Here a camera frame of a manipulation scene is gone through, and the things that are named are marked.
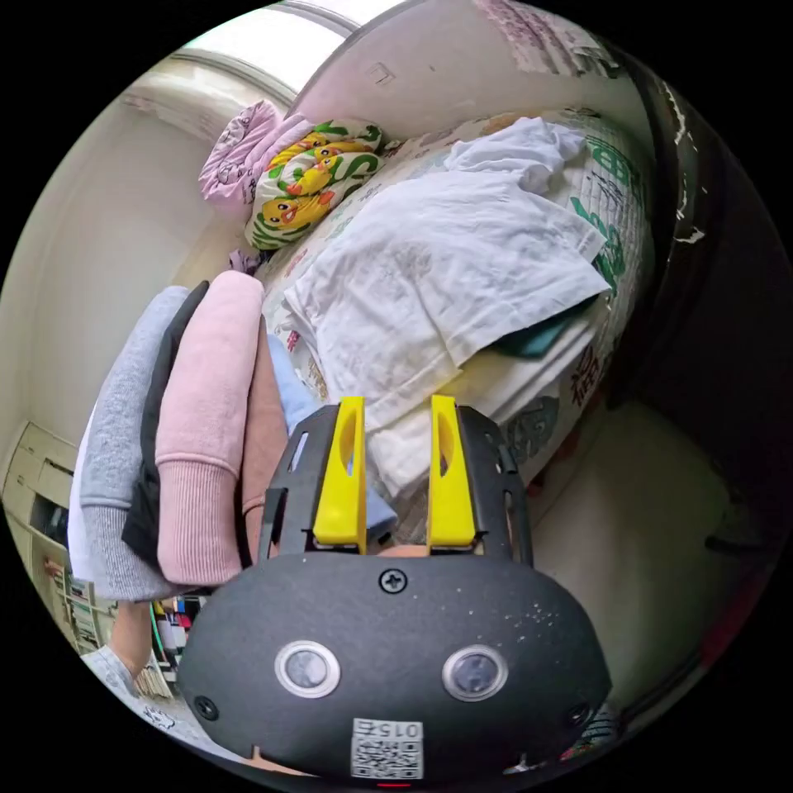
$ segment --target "floor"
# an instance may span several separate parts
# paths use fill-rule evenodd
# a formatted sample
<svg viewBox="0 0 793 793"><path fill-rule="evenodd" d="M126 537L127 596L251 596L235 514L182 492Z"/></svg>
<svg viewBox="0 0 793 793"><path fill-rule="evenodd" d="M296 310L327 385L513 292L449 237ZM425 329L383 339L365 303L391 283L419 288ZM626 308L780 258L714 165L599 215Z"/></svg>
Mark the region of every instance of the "floor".
<svg viewBox="0 0 793 793"><path fill-rule="evenodd" d="M701 452L639 404L598 409L529 500L536 567L584 605L617 706L694 650L741 573L705 550L729 502Z"/></svg>
<svg viewBox="0 0 793 793"><path fill-rule="evenodd" d="M229 253L246 245L241 229L214 216L182 262L173 283L193 289L203 280L212 281L228 269Z"/></svg>

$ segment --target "white wall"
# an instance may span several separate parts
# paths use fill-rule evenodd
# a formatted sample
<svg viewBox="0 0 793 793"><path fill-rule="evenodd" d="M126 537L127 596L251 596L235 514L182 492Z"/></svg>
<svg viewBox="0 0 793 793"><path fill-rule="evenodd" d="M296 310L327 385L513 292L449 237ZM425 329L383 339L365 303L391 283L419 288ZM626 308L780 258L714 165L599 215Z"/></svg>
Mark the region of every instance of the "white wall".
<svg viewBox="0 0 793 793"><path fill-rule="evenodd" d="M79 442L135 321L211 219L197 187L210 148L120 103L74 146L48 186L61 212L36 205L26 227L32 242L14 256L8 303L3 293L0 322L29 334L9 353L19 386L3 406L6 422L24 416ZM11 310L19 296L23 306ZM0 443L11 440L3 425Z"/></svg>
<svg viewBox="0 0 793 793"><path fill-rule="evenodd" d="M377 62L396 78L375 85L367 72ZM627 77L519 71L506 39L472 0L425 0L342 45L292 110L315 121L366 118L389 137L404 138L476 116L580 104L621 121L652 150L639 94Z"/></svg>
<svg viewBox="0 0 793 793"><path fill-rule="evenodd" d="M0 294L0 474L30 414L30 363L36 294L55 242L50 231L60 223L69 200L82 184L87 163L121 130L123 116L109 106L66 154L42 191L22 230Z"/></svg>

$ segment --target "person's arm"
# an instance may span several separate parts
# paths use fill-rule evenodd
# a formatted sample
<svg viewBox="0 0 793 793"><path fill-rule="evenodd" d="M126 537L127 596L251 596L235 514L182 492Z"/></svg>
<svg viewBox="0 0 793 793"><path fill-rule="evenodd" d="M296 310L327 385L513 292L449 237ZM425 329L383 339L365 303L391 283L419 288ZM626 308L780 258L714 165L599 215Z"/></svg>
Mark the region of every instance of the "person's arm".
<svg viewBox="0 0 793 793"><path fill-rule="evenodd" d="M119 601L118 616L107 646L135 680L151 656L149 603Z"/></svg>

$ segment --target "cabinet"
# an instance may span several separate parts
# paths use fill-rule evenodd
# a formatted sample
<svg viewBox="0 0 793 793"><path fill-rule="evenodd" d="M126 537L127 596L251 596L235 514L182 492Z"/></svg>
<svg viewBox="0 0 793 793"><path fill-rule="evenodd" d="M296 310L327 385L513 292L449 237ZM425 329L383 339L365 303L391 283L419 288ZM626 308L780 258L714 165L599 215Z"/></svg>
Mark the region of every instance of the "cabinet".
<svg viewBox="0 0 793 793"><path fill-rule="evenodd" d="M118 604L98 597L93 584L72 575L69 551L57 541L68 516L77 449L28 424L12 456L2 505L22 564L53 621L81 655L107 643ZM137 680L144 696L171 697L152 653Z"/></svg>

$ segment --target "cartoon duck print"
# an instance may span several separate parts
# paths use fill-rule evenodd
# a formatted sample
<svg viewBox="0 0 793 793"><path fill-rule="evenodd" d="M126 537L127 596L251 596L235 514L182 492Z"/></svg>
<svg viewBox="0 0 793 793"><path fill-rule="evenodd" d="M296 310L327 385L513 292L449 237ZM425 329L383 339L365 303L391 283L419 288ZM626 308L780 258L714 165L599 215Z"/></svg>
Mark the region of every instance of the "cartoon duck print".
<svg viewBox="0 0 793 793"><path fill-rule="evenodd" d="M316 149L317 146L324 146L328 143L328 138L318 132L309 132L305 138L300 139L297 143L292 144L287 149L284 149L279 154L276 154L270 160L268 169L275 168L276 165L284 165L288 163L292 157L297 157L299 154Z"/></svg>
<svg viewBox="0 0 793 793"><path fill-rule="evenodd" d="M330 184L335 176L335 171L339 167L340 157L325 157L321 159L313 168L309 168L300 179L294 184L287 186L290 196L301 196L319 192L322 188Z"/></svg>
<svg viewBox="0 0 793 793"><path fill-rule="evenodd" d="M374 149L356 140L339 140L335 143L329 143L327 146L320 146L314 149L314 155L317 159L323 159L324 157L332 157L334 154L343 154L345 151L374 151Z"/></svg>
<svg viewBox="0 0 793 793"><path fill-rule="evenodd" d="M507 425L507 445L518 465L535 456L548 443L558 414L559 400L541 396Z"/></svg>
<svg viewBox="0 0 793 793"><path fill-rule="evenodd" d="M323 217L333 196L326 190L314 196L274 198L262 204L259 217L264 227L273 231L298 229Z"/></svg>

